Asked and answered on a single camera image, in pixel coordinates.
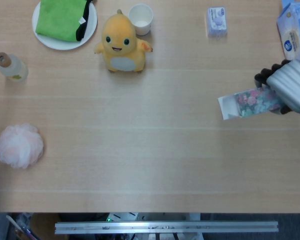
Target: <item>bath pouf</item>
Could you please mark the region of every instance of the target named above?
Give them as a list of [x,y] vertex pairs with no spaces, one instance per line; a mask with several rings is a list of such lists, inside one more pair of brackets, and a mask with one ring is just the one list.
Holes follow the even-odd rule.
[[8,126],[0,135],[0,161],[15,169],[35,164],[43,150],[44,141],[30,124]]

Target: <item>bottle cap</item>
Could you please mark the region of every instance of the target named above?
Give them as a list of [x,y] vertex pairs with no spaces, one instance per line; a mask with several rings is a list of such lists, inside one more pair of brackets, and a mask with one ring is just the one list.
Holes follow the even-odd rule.
[[11,58],[8,54],[4,52],[0,52],[0,66],[3,68],[7,68],[11,65]]

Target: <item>blue and white package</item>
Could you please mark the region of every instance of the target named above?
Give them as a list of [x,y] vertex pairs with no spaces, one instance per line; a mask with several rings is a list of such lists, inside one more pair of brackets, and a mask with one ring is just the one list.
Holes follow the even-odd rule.
[[208,37],[221,37],[227,34],[226,8],[223,6],[209,7],[206,12]]
[[291,2],[282,10],[277,26],[286,59],[300,61],[300,2]]

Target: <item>stuffed animal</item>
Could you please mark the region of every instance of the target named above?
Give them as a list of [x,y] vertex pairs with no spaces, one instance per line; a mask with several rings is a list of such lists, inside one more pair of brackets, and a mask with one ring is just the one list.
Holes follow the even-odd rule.
[[152,51],[153,48],[147,41],[136,37],[133,24],[119,9],[104,24],[102,40],[94,53],[102,53],[110,72],[141,72],[145,67],[145,53]]

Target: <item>white cup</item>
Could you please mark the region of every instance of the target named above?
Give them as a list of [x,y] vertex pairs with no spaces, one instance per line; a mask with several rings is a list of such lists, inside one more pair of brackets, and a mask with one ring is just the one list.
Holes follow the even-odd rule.
[[140,3],[134,5],[129,12],[129,19],[134,25],[135,33],[139,36],[147,35],[154,19],[154,12],[151,7]]

